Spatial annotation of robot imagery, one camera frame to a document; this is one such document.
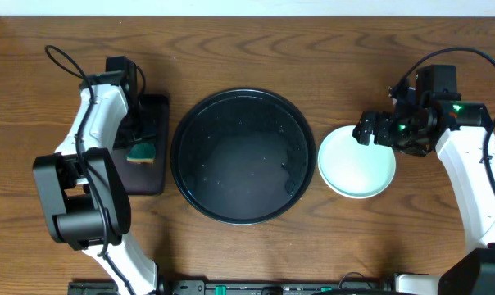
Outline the green plate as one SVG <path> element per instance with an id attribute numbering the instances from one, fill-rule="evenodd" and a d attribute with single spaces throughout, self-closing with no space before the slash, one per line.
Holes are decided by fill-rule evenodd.
<path id="1" fill-rule="evenodd" d="M 366 199 L 382 193 L 393 181 L 396 159 L 393 150 L 353 138 L 353 125 L 340 127 L 322 141 L 317 165 L 321 178 L 336 193 Z"/>

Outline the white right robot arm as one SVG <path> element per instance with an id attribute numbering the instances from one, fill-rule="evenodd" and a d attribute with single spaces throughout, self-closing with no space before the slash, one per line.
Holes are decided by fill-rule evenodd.
<path id="1" fill-rule="evenodd" d="M 394 113 L 366 111 L 353 136 L 423 157 L 437 153 L 452 183 L 465 231 L 467 254 L 440 276 L 396 275 L 409 294 L 495 294 L 495 138 L 482 103 L 437 101 Z"/>

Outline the green yellow sponge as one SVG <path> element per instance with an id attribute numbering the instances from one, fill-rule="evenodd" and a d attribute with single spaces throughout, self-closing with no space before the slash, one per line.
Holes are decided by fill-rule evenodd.
<path id="1" fill-rule="evenodd" d="M 156 158 L 156 148 L 153 143 L 135 144 L 126 155 L 126 160 L 132 163 L 153 163 Z"/>

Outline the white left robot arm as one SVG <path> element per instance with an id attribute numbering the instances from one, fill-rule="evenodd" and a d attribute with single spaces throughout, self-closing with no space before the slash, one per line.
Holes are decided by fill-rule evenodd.
<path id="1" fill-rule="evenodd" d="M 112 151 L 137 96 L 135 70 L 84 77 L 81 105 L 64 141 L 34 160 L 33 175 L 48 232 L 92 257 L 120 294 L 153 294 L 157 265 L 130 233 L 131 207 Z"/>

